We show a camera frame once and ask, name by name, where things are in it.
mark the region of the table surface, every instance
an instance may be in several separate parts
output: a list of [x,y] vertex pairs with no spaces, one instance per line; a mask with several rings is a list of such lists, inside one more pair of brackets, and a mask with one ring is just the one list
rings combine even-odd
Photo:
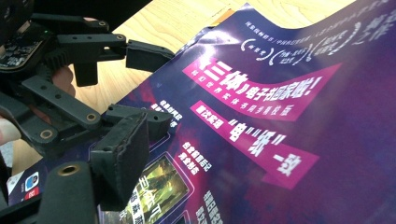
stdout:
[[[113,33],[178,51],[202,28],[212,24],[229,9],[237,10],[247,0],[153,0]],[[302,28],[332,15],[354,0],[248,0],[274,24]],[[98,64],[99,84],[76,88],[76,98],[103,113],[110,104],[136,88],[151,73],[125,68],[125,61]],[[14,143],[13,174],[41,157],[22,140]]]

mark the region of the glossy poster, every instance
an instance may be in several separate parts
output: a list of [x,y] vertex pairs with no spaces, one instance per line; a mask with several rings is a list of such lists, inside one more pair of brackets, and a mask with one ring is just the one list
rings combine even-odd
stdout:
[[246,4],[120,101],[169,135],[105,223],[396,222],[396,2],[303,29]]

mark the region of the human hand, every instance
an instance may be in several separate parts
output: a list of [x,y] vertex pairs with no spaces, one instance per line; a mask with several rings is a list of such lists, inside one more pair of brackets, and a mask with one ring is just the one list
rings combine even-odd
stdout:
[[[63,67],[57,70],[52,76],[52,82],[59,89],[75,95],[76,90],[71,84],[73,80],[73,72],[68,67]],[[50,118],[37,109],[33,109],[34,112],[46,122],[50,122]],[[0,146],[7,142],[15,141],[21,138],[21,133],[9,120],[4,119],[0,116]]]

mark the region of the finger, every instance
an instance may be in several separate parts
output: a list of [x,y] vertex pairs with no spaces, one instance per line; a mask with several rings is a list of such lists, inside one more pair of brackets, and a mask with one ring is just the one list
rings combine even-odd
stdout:
[[97,19],[91,18],[91,17],[84,17],[85,21],[97,21]]
[[0,118],[0,146],[21,138],[21,133],[9,120]]
[[69,93],[72,96],[76,95],[76,90],[71,84],[73,81],[73,72],[69,67],[62,67],[58,69],[52,77],[52,82],[59,89]]
[[41,110],[33,107],[33,106],[29,106],[30,109],[33,111],[33,113],[35,113],[36,116],[38,116],[40,119],[46,121],[48,124],[50,124],[50,117],[46,114],[44,114],[43,112],[41,112]]

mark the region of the pink banner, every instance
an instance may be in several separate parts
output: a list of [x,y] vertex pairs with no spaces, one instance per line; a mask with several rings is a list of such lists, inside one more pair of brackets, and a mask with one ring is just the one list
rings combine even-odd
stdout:
[[258,119],[297,120],[341,64],[276,84],[248,80],[215,58],[202,57],[183,73],[230,108]]
[[218,135],[264,169],[264,182],[293,189],[318,160],[318,156],[281,144],[287,136],[271,130],[252,131],[245,123],[227,121],[202,101],[191,110]]

